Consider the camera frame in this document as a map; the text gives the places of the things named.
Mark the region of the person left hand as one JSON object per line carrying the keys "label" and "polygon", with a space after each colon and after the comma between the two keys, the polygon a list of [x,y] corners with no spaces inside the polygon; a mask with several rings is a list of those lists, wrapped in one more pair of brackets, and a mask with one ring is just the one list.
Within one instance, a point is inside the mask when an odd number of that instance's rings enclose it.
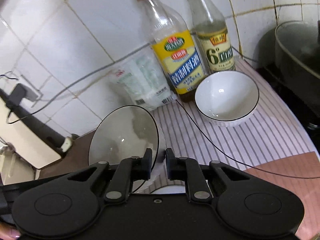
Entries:
{"label": "person left hand", "polygon": [[21,236],[20,232],[15,228],[3,222],[0,222],[0,239],[1,240],[17,240]]}

